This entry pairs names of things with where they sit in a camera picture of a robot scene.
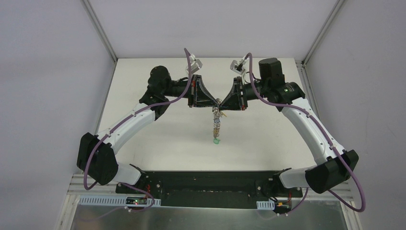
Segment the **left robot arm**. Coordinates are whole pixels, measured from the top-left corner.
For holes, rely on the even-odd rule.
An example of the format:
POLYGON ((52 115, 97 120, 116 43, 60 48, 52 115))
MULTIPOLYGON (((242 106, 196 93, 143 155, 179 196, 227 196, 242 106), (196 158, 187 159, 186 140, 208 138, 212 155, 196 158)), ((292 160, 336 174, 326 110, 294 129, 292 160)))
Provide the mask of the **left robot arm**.
POLYGON ((118 163, 119 149, 138 131, 159 119, 169 107, 169 97, 187 98, 189 107, 217 107, 219 102, 207 91, 200 75, 172 80, 168 69, 156 66, 150 72, 147 91, 121 121, 98 134, 81 137, 77 167, 100 185, 111 181, 127 184, 135 194, 145 190, 146 181, 135 166, 118 163))

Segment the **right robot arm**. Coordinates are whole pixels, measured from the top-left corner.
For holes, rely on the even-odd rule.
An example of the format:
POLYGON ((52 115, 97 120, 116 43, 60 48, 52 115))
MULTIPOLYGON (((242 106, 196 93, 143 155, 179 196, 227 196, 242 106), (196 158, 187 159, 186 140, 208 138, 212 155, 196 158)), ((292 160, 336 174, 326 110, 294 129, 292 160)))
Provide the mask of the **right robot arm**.
POLYGON ((287 169, 277 174, 272 191, 286 195, 293 187, 308 187, 322 194, 353 177, 359 156, 347 150, 326 130, 314 115, 305 93, 295 82, 286 82, 282 64, 277 58, 259 61, 257 79, 252 73, 249 57, 233 60, 230 68, 239 74, 234 86, 220 104, 220 110, 245 110, 250 100, 262 100, 275 106, 296 128, 307 144, 315 165, 302 169, 287 169))

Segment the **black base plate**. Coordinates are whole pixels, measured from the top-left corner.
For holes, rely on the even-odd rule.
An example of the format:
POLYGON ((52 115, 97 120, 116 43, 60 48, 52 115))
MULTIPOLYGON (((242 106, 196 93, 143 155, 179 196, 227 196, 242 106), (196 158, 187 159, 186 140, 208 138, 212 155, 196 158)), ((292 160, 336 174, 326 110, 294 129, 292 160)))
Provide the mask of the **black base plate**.
POLYGON ((149 192, 166 207, 256 209, 258 201, 301 198, 300 188, 282 188, 276 171, 146 171, 134 189, 117 186, 117 194, 149 192))

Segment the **large metal keyring with rings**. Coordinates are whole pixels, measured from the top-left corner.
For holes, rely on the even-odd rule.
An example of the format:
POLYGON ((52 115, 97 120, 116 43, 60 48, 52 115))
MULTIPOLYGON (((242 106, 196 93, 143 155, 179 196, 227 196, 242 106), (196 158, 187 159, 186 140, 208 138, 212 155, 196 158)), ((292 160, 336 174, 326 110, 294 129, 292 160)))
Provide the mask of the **large metal keyring with rings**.
MULTIPOLYGON (((221 99, 217 98, 217 102, 220 103, 222 102, 221 99)), ((220 111, 219 106, 218 107, 213 107, 212 108, 212 113, 213 113, 213 138, 219 139, 220 136, 220 126, 221 126, 221 117, 226 115, 220 111)))

